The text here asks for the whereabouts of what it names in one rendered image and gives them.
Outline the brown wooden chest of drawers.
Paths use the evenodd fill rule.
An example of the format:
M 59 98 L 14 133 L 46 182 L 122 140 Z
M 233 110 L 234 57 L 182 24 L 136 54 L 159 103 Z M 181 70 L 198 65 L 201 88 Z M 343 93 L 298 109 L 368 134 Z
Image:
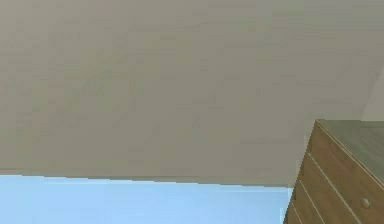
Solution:
M 315 121 L 282 224 L 384 224 L 384 121 Z

